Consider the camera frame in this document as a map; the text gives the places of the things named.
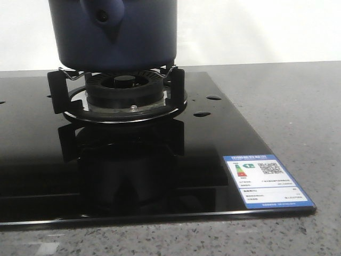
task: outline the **gas burner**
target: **gas burner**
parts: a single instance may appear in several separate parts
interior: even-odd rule
[[[68,92],[74,71],[48,73],[56,114],[87,123],[131,123],[181,113],[186,106],[184,70],[160,69],[85,75],[85,86]]]

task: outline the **pot handle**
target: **pot handle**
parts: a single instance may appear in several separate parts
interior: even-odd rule
[[[84,12],[100,27],[115,27],[124,16],[123,0],[80,0]]]

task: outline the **glass stovetop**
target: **glass stovetop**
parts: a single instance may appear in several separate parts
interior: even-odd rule
[[[188,106],[173,119],[88,127],[54,114],[46,77],[0,81],[3,229],[298,212],[246,209],[223,156],[271,150],[206,73],[186,74]]]

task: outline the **granite countertop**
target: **granite countertop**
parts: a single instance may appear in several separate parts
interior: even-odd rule
[[[341,62],[185,70],[209,73],[312,198],[316,214],[1,232],[0,255],[341,255]]]

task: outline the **blue pot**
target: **blue pot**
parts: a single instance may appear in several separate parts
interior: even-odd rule
[[[49,0],[61,62],[91,72],[157,68],[176,57],[177,0]]]

